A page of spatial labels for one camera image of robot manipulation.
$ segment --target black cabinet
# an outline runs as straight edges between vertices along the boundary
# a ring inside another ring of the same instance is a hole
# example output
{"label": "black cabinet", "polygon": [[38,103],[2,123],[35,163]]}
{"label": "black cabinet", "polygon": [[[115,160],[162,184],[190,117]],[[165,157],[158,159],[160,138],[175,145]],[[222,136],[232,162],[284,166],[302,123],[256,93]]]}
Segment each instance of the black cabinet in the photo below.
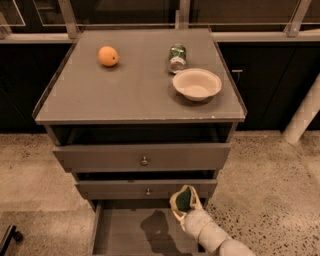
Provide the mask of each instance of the black cabinet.
{"label": "black cabinet", "polygon": [[320,43],[219,46],[248,109],[238,129],[285,129],[320,72]]}
{"label": "black cabinet", "polygon": [[70,44],[0,45],[0,130],[41,130],[32,111]]}

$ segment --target drawer front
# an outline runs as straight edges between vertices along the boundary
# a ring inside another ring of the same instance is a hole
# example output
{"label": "drawer front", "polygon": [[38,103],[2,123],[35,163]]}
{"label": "drawer front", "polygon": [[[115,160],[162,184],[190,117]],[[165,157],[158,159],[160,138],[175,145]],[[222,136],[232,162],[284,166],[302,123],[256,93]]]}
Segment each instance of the drawer front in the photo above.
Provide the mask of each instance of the drawer front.
{"label": "drawer front", "polygon": [[219,170],[229,143],[71,145],[53,152],[67,172]]}
{"label": "drawer front", "polygon": [[135,180],[80,181],[76,184],[84,199],[160,199],[170,198],[185,184],[195,187],[200,198],[208,198],[216,188],[216,180]]}

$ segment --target cabinet top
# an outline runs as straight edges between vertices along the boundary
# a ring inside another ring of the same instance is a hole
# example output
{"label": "cabinet top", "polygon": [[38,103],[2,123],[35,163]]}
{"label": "cabinet top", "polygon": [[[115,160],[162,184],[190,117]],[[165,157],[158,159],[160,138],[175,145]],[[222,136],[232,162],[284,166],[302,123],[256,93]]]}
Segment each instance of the cabinet top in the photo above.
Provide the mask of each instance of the cabinet top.
{"label": "cabinet top", "polygon": [[[188,68],[218,75],[222,90],[203,102],[177,93],[169,49],[181,43]],[[98,60],[102,46],[119,53],[116,66]],[[245,107],[207,29],[84,31],[36,116],[38,124],[117,124],[243,121]]]}

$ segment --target orange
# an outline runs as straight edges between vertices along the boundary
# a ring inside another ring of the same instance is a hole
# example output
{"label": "orange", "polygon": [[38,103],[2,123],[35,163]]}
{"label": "orange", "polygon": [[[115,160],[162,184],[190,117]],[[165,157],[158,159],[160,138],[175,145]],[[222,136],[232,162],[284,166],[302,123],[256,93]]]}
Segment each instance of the orange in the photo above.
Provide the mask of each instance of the orange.
{"label": "orange", "polygon": [[119,55],[114,48],[103,46],[99,50],[98,58],[102,65],[112,67],[118,63]]}

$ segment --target gray drawer cabinet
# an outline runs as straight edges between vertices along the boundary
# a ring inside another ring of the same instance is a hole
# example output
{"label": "gray drawer cabinet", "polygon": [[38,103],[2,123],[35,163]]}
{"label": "gray drawer cabinet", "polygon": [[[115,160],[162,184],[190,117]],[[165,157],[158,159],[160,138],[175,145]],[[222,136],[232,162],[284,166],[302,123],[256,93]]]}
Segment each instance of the gray drawer cabinet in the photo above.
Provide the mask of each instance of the gray drawer cabinet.
{"label": "gray drawer cabinet", "polygon": [[[185,45],[188,67],[220,77],[218,95],[195,103],[174,90],[167,62],[175,43]],[[113,68],[97,61],[106,44],[120,55]],[[196,253],[196,243],[168,209],[169,198],[184,184],[195,186],[203,200],[212,196],[232,133],[246,116],[209,32],[84,31],[44,97],[35,120],[45,126],[54,155],[96,211],[92,254],[140,255],[142,249],[154,254],[150,232],[167,226],[158,241],[166,253]],[[117,247],[124,237],[126,246]],[[186,243],[193,249],[177,249]]]}

